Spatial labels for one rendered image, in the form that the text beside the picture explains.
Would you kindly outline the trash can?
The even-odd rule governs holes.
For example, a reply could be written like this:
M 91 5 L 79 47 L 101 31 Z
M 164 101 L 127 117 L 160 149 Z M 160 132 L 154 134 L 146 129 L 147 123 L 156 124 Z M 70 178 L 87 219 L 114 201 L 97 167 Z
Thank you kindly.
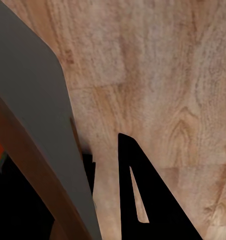
M 61 64 L 1 0 L 0 144 L 53 215 L 49 240 L 102 240 Z

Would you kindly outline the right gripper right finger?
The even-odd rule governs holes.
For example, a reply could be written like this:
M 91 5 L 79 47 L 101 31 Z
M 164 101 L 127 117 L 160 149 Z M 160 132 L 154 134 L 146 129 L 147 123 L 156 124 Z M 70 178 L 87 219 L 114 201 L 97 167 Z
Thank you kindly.
M 118 137 L 122 240 L 203 240 L 137 141 Z M 137 218 L 132 168 L 149 223 Z

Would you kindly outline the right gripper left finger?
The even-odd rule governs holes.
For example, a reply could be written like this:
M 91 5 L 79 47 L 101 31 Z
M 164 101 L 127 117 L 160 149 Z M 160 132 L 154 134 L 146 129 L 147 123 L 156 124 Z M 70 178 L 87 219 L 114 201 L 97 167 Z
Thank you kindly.
M 0 240 L 49 240 L 54 217 L 20 169 L 0 184 Z

